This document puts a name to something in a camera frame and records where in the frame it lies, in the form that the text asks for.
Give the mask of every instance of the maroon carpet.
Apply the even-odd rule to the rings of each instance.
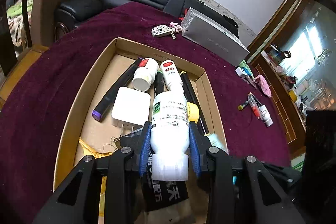
[[[255,155],[289,165],[289,152],[271,100],[241,80],[235,68],[181,34],[154,38],[151,29],[177,18],[128,3],[92,18],[56,42],[26,72],[0,114],[1,223],[31,223],[52,193],[58,143],[71,104],[91,66],[117,36],[172,53],[206,69],[231,155]],[[253,92],[274,124],[266,128],[250,107],[237,106]]]

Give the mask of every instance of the white plastic bottle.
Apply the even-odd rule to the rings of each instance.
[[[184,90],[182,87],[183,82],[174,62],[171,60],[164,61],[161,63],[160,68],[167,89],[170,91],[177,91],[184,94]]]
[[[166,91],[154,98],[151,146],[153,180],[188,180],[189,122],[182,93]]]
[[[149,90],[151,84],[154,83],[158,69],[159,65],[156,60],[152,58],[143,59],[134,73],[133,87],[143,92]]]
[[[261,114],[261,118],[263,120],[263,122],[265,123],[266,127],[269,127],[273,124],[271,115],[269,114],[267,108],[265,105],[262,105],[259,107],[259,111]]]

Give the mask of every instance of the window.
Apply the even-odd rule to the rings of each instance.
[[[292,57],[284,59],[280,66],[288,75],[296,76],[296,83],[299,84],[315,66],[315,59],[323,51],[316,26],[309,29],[306,27],[289,51]]]

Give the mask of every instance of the purple marker cap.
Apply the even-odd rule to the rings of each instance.
[[[98,111],[93,110],[92,111],[92,117],[94,117],[95,120],[100,121],[101,114]]]

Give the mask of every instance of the pink cloth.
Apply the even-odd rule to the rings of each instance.
[[[254,78],[254,81],[260,85],[261,90],[266,96],[272,97],[271,90],[269,89],[268,83],[266,82],[264,76],[259,74],[257,77]]]

